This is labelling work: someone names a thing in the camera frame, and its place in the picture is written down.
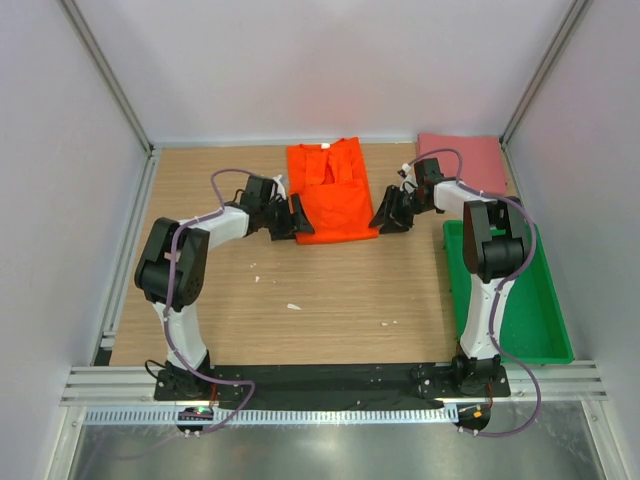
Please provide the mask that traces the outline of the orange t shirt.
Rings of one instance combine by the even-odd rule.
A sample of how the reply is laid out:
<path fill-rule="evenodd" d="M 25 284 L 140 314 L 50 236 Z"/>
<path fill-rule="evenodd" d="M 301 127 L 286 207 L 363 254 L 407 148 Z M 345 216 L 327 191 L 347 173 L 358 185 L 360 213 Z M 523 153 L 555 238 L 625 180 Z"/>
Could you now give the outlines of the orange t shirt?
<path fill-rule="evenodd" d="M 301 245 L 369 240 L 373 202 L 359 139 L 299 144 L 286 149 L 290 192 L 300 197 L 313 234 L 298 233 Z"/>

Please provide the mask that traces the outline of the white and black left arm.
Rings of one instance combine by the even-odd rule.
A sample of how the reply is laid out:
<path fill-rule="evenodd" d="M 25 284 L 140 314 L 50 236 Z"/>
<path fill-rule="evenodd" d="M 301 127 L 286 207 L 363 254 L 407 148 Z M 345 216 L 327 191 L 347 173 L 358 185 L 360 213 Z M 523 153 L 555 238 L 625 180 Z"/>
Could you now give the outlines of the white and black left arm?
<path fill-rule="evenodd" d="M 210 357 L 201 336 L 196 302 L 205 282 L 208 254 L 260 229 L 273 240 L 315 232 L 298 194 L 269 199 L 241 195 L 204 216 L 155 221 L 134 274 L 157 313 L 168 346 L 167 363 L 182 370 L 178 389 L 189 399 L 204 398 L 212 387 Z"/>

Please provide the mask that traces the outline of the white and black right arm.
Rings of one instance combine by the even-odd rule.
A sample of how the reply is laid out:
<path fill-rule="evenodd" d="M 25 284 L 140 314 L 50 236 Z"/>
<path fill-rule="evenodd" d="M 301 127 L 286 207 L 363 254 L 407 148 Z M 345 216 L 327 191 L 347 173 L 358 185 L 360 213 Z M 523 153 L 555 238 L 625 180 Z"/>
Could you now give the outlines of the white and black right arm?
<path fill-rule="evenodd" d="M 404 233 L 426 211 L 457 213 L 463 222 L 462 256 L 471 275 L 471 297 L 450 381 L 472 396 L 494 378 L 506 353 L 499 333 L 508 295 L 528 268 L 537 247 L 535 225 L 514 197 L 478 191 L 458 180 L 386 188 L 370 222 L 381 234 Z"/>

